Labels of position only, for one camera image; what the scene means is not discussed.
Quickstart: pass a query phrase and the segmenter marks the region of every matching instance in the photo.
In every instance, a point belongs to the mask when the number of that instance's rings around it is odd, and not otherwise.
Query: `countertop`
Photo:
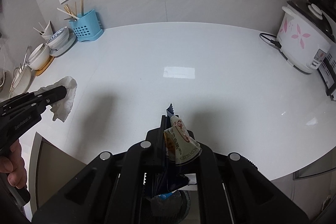
[[[105,30],[77,42],[34,79],[29,91],[69,75],[78,88],[67,120],[42,121],[21,138],[29,168],[35,132],[89,163],[117,154],[159,127],[173,104],[197,141],[238,152],[269,180],[294,172],[336,146],[336,103],[316,71],[291,67],[259,31],[164,22]]]

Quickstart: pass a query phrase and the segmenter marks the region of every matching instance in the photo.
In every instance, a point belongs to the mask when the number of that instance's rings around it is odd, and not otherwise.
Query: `blue utensil holder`
[[[95,10],[84,14],[80,19],[69,22],[70,27],[76,34],[78,41],[94,41],[103,34]]]

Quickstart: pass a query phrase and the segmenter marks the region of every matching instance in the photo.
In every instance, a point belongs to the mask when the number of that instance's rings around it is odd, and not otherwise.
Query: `silver screw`
[[[99,158],[101,160],[108,160],[111,157],[111,154],[108,152],[103,152],[99,155]]]
[[[149,142],[149,141],[143,141],[141,144],[140,144],[140,146],[142,147],[142,148],[148,148],[148,147],[150,147],[152,144],[151,144],[151,142]]]
[[[231,153],[230,159],[232,160],[240,160],[240,155],[238,153]]]

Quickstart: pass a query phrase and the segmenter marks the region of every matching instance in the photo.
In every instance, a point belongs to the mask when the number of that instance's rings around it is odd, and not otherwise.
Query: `rice cooker handle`
[[[284,10],[284,11],[285,11],[287,14],[289,14],[290,16],[292,16],[292,17],[296,17],[295,13],[294,13],[291,9],[289,9],[288,7],[283,6],[283,7],[282,7],[282,10]]]

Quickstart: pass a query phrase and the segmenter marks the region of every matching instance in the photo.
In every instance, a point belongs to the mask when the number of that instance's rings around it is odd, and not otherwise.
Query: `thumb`
[[[10,173],[13,171],[11,161],[6,157],[0,157],[0,173]]]

